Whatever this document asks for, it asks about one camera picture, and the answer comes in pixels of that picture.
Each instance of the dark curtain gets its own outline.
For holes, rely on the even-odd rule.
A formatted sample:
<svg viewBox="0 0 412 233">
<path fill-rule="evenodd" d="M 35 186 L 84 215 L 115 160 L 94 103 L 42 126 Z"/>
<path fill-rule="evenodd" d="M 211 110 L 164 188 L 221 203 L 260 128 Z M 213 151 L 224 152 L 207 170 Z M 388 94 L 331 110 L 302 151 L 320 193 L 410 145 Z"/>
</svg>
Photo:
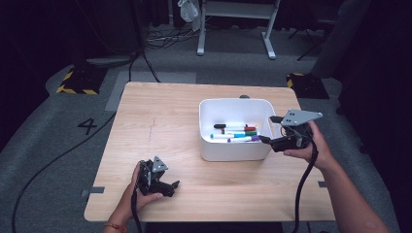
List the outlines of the dark curtain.
<svg viewBox="0 0 412 233">
<path fill-rule="evenodd" d="M 281 0 L 273 28 L 318 30 L 316 19 L 309 11 L 312 3 L 340 6 L 343 0 Z"/>
<path fill-rule="evenodd" d="M 49 77 L 69 64 L 36 1 L 0 3 L 0 150 L 49 94 Z"/>
<path fill-rule="evenodd" d="M 334 77 L 342 109 L 385 182 L 401 232 L 412 210 L 412 4 L 372 1 Z"/>
<path fill-rule="evenodd" d="M 161 24 L 169 24 L 169 5 L 168 1 L 151 0 L 150 15 L 154 27 Z"/>
</svg>

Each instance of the hazard tape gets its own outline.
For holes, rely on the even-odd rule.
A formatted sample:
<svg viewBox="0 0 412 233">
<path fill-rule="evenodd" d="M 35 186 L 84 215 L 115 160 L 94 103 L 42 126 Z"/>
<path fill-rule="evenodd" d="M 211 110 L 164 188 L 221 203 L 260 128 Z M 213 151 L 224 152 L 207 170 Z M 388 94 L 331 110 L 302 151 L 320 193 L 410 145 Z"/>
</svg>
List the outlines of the hazard tape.
<svg viewBox="0 0 412 233">
<path fill-rule="evenodd" d="M 288 88 L 293 89 L 293 81 L 292 81 L 292 76 L 305 76 L 304 74 L 299 74 L 299 73 L 292 73 L 292 74 L 287 74 L 286 75 L 286 82 L 288 85 Z"/>
<path fill-rule="evenodd" d="M 60 86 L 58 87 L 56 93 L 69 93 L 69 94 L 98 94 L 99 89 L 89 89 L 89 88 L 68 88 L 66 85 L 71 82 L 70 78 L 73 79 L 73 71 L 74 68 L 72 68 L 69 73 L 63 78 L 63 81 L 61 82 Z"/>
</svg>

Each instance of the white bag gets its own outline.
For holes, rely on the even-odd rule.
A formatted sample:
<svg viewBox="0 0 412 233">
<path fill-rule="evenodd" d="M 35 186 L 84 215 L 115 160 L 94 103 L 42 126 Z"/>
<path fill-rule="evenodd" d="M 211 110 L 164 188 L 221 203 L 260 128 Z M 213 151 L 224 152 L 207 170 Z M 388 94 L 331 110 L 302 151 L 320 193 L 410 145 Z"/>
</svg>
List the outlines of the white bag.
<svg viewBox="0 0 412 233">
<path fill-rule="evenodd" d="M 191 29 L 196 31 L 200 28 L 200 9 L 197 0 L 180 0 L 178 6 L 181 8 L 181 17 L 185 22 L 191 22 Z"/>
</svg>

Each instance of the gray carpet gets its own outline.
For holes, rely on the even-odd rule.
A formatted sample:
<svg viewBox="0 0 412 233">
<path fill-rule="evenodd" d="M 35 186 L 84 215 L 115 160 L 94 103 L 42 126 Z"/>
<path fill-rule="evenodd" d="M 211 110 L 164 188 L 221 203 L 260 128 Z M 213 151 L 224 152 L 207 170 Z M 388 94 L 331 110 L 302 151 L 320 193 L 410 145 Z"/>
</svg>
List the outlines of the gray carpet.
<svg viewBox="0 0 412 233">
<path fill-rule="evenodd" d="M 310 71 L 318 51 L 296 61 L 311 47 L 304 33 L 289 40 L 291 32 L 273 31 L 271 41 L 277 58 L 269 60 L 259 34 L 262 30 L 208 32 L 203 56 L 196 55 L 196 37 L 168 49 L 146 49 L 146 55 L 164 82 L 287 86 L 287 73 Z M 46 88 L 51 96 L 33 112 L 1 152 L 0 232 L 12 232 L 13 207 L 30 178 L 88 137 L 78 124 L 93 118 L 94 124 L 101 127 L 114 114 L 117 101 L 110 103 L 111 96 L 119 96 L 119 87 L 128 77 L 125 65 L 108 71 L 99 95 L 55 93 L 69 69 L 66 67 L 49 79 Z M 140 80 L 143 76 L 139 74 L 148 74 L 141 72 L 150 70 L 140 57 L 132 67 L 132 80 Z M 182 80 L 163 76 L 177 73 L 184 74 Z M 391 232 L 399 232 L 388 190 L 369 156 L 359 152 L 361 142 L 351 124 L 335 113 L 339 107 L 340 83 L 328 79 L 324 80 L 324 85 L 330 99 L 298 99 L 301 108 L 324 114 L 317 122 L 333 154 Z M 110 121 L 89 141 L 59 158 L 33 181 L 18 206 L 17 232 L 101 232 L 102 222 L 84 219 L 86 197 L 82 197 L 81 192 L 91 188 L 94 182 L 111 126 Z M 136 232 L 133 224 L 129 226 Z M 285 232 L 291 232 L 293 222 L 283 222 L 283 226 Z M 333 221 L 310 222 L 310 227 L 301 222 L 299 232 L 337 232 Z"/>
</svg>

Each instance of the human hand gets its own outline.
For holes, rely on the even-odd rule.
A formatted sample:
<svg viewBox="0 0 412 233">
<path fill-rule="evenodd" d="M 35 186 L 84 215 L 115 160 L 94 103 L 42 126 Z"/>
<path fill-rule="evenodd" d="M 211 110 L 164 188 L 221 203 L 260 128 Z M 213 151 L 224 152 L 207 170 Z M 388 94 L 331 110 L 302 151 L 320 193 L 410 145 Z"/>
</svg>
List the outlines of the human hand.
<svg viewBox="0 0 412 233">
<path fill-rule="evenodd" d="M 318 158 L 315 162 L 315 167 L 323 171 L 327 168 L 330 168 L 337 162 L 334 159 L 333 155 L 331 154 L 329 146 L 327 145 L 327 142 L 324 138 L 324 135 L 321 133 L 316 123 L 311 120 L 308 122 L 308 124 L 312 129 L 312 133 L 313 133 L 312 139 L 315 142 L 317 150 L 319 152 Z M 284 155 L 296 157 L 296 158 L 303 158 L 309 162 L 312 157 L 312 148 L 313 148 L 312 144 L 309 144 L 308 147 L 306 147 L 305 149 L 285 150 Z"/>
<path fill-rule="evenodd" d="M 121 200 L 119 201 L 116 209 L 113 211 L 112 215 L 109 218 L 109 222 L 114 224 L 126 225 L 127 222 L 133 218 L 131 212 L 131 196 L 133 194 L 134 185 L 136 184 L 137 176 L 140 172 L 140 162 L 136 165 L 131 177 L 130 184 L 125 189 Z M 137 190 L 137 212 L 141 212 L 142 209 L 148 204 L 159 200 L 163 197 L 161 193 L 151 193 L 146 196 L 142 194 L 140 189 Z"/>
</svg>

